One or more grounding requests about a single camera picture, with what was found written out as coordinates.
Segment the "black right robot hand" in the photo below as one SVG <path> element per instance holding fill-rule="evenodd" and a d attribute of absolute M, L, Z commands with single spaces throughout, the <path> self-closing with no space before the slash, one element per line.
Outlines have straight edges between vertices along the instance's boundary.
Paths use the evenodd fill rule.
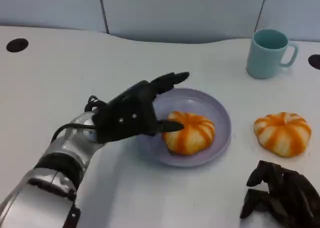
<path fill-rule="evenodd" d="M 285 228 L 320 226 L 320 196 L 311 182 L 297 171 L 260 160 L 246 185 L 249 189 L 241 219 L 260 211 L 269 212 Z"/>

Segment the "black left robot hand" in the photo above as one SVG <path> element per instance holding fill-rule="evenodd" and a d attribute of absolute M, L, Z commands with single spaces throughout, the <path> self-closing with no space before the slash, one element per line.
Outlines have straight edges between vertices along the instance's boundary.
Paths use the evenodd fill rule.
<path fill-rule="evenodd" d="M 150 82 L 143 80 L 102 107 L 92 118 L 97 134 L 134 136 L 174 132 L 180 122 L 159 120 L 153 106 L 157 95 L 166 93 L 189 77 L 189 72 L 168 73 Z"/>

